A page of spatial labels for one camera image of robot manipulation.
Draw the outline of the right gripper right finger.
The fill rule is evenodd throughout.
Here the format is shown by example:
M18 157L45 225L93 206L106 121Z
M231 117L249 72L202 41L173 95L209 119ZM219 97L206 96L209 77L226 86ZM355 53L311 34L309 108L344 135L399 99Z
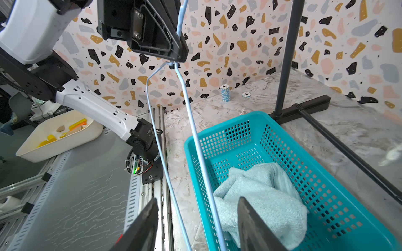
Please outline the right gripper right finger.
M245 197L238 203L238 229L242 251L286 251Z

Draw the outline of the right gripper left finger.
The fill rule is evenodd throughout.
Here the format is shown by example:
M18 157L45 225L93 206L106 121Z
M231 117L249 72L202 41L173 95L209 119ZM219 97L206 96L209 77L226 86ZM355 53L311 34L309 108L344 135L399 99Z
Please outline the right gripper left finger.
M110 251L154 251L158 230L157 199L151 199Z

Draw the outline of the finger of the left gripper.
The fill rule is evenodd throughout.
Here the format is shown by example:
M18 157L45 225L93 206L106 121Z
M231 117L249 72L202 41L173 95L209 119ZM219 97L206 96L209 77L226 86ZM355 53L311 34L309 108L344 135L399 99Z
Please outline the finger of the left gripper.
M185 62L188 46L176 33L180 1L97 1L97 32L125 41L133 52Z

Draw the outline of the light blue towel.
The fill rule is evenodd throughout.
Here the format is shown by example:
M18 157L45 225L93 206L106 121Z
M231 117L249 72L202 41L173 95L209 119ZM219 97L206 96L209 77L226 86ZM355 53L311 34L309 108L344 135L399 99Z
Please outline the light blue towel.
M277 163L256 164L248 170L232 167L228 178L214 191L222 230L240 246L238 203L249 204L288 250L303 241L308 210L284 169Z

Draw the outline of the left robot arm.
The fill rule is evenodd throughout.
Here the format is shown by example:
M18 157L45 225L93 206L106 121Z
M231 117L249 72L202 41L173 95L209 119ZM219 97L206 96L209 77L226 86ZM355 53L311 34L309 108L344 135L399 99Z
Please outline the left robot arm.
M110 128L151 162L162 156L156 126L124 113L91 92L53 47L90 1L14 1L1 27L1 68L37 99L70 107ZM98 1L97 32L133 52L185 62L187 1Z

